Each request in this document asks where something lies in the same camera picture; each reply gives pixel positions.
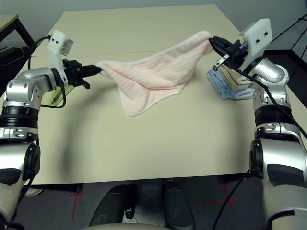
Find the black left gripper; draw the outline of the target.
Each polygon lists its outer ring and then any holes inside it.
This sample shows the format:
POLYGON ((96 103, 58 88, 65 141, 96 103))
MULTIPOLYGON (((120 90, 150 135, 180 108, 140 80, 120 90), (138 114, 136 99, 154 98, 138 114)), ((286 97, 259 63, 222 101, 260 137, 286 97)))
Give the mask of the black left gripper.
POLYGON ((90 83, 85 81, 84 78, 99 74, 102 70, 95 65, 83 66, 76 60, 64 59, 62 63, 68 84, 73 87, 83 86, 85 89, 90 89, 90 83))

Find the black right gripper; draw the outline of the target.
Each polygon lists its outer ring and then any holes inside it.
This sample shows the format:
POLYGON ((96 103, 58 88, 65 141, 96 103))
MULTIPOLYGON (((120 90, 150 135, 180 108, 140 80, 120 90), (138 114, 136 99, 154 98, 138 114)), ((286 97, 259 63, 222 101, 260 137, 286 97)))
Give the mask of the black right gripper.
POLYGON ((248 46, 246 43, 241 44, 240 40, 234 43, 224 38, 213 36, 209 38, 209 42, 213 50, 221 56, 213 66, 213 70, 224 64, 230 69, 238 69, 244 62, 245 56, 248 54, 248 46))

